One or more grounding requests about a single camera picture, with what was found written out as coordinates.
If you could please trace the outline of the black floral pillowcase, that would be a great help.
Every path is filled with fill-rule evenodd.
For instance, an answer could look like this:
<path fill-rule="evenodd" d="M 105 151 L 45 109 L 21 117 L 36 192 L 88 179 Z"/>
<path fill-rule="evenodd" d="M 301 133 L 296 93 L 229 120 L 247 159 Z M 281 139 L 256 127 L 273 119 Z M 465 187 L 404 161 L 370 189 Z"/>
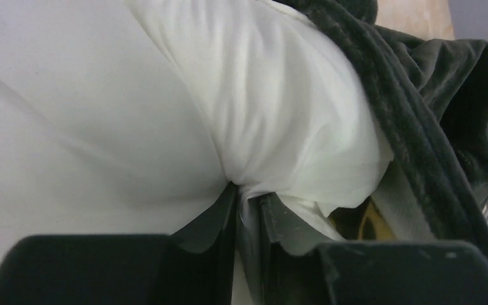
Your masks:
<path fill-rule="evenodd" d="M 488 259 L 488 42 L 376 24 L 375 1 L 288 1 L 354 65 L 434 238 Z"/>

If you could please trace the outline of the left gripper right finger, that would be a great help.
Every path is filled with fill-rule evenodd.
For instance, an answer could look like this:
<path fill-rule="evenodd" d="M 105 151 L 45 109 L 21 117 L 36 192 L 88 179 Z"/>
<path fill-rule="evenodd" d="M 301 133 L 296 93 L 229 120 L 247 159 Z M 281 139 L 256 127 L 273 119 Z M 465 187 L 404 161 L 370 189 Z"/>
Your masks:
<path fill-rule="evenodd" d="M 262 304 L 488 304 L 488 261 L 462 241 L 333 241 L 275 194 L 251 199 Z"/>

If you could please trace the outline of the white pillow yellow edge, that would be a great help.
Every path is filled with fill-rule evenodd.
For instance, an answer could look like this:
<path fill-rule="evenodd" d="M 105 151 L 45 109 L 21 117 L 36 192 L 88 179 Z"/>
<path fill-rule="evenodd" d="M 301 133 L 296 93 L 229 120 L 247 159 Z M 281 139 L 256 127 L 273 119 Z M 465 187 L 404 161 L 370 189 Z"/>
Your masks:
<path fill-rule="evenodd" d="M 275 1 L 0 1 L 0 260 L 36 233 L 173 233 L 227 183 L 324 235 L 393 153 L 362 82 Z"/>

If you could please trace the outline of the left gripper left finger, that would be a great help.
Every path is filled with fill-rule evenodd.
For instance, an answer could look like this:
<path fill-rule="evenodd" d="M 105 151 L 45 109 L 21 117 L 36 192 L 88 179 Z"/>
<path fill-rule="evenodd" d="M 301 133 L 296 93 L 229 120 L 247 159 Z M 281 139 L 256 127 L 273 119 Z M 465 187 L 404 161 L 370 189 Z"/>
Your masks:
<path fill-rule="evenodd" d="M 238 188 L 171 235 L 36 235 L 0 264 L 0 304 L 230 304 Z"/>

